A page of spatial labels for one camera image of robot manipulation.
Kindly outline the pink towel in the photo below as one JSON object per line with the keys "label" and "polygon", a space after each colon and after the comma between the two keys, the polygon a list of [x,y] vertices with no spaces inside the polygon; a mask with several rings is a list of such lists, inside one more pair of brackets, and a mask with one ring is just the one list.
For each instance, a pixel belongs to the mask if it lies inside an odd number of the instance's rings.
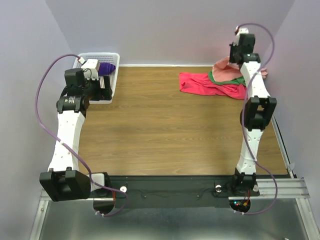
{"label": "pink towel", "polygon": [[225,57],[216,62],[211,71],[217,82],[224,82],[243,77],[240,69],[236,63],[230,63],[229,57]]}

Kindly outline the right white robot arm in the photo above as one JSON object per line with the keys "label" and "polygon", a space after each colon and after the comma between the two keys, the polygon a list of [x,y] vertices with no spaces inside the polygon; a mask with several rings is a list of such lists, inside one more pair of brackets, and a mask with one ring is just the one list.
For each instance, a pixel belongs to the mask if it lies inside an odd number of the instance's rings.
{"label": "right white robot arm", "polygon": [[260,56],[254,53],[255,35],[247,28],[240,28],[235,41],[230,44],[229,62],[239,67],[244,78],[246,93],[240,113],[243,140],[240,157],[230,182],[231,192],[242,195],[258,191],[256,161],[260,141],[269,125],[277,105],[266,89]]}

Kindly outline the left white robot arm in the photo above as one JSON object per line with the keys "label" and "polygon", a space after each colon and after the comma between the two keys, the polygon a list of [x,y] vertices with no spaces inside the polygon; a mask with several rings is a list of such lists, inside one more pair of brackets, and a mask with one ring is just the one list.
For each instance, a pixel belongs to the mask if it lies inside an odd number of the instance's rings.
{"label": "left white robot arm", "polygon": [[79,142],[90,99],[97,96],[100,84],[89,68],[64,72],[66,86],[56,102],[58,130],[52,160],[39,182],[54,202],[89,198],[95,191],[100,197],[111,193],[106,172],[84,174],[79,170]]}

